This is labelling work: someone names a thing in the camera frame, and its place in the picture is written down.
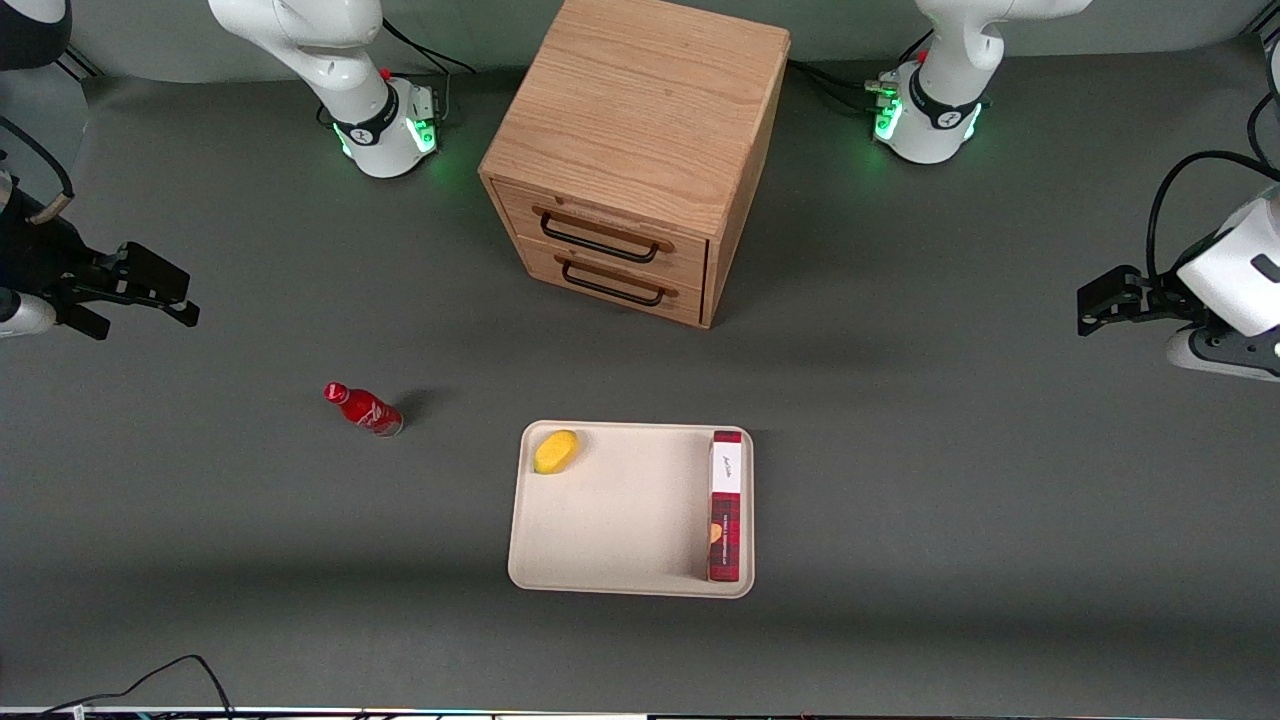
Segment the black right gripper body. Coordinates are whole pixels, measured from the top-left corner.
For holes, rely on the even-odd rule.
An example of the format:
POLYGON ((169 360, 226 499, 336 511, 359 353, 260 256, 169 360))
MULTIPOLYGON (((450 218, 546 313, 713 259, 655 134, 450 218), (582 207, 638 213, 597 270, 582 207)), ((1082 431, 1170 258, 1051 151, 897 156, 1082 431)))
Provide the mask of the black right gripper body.
POLYGON ((33 223, 44 209, 17 186, 3 191, 1 296, 4 309, 41 300, 54 309, 115 302, 118 278, 108 255, 91 249, 72 223, 54 217, 33 223))

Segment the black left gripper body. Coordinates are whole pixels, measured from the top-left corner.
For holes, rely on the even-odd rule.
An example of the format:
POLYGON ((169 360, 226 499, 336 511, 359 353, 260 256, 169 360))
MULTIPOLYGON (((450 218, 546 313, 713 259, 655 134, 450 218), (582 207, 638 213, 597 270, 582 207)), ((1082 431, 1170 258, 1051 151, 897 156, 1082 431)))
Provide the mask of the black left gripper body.
POLYGON ((1198 307, 1199 299, 1188 290, 1175 272, 1143 277, 1135 281, 1147 307, 1198 307))

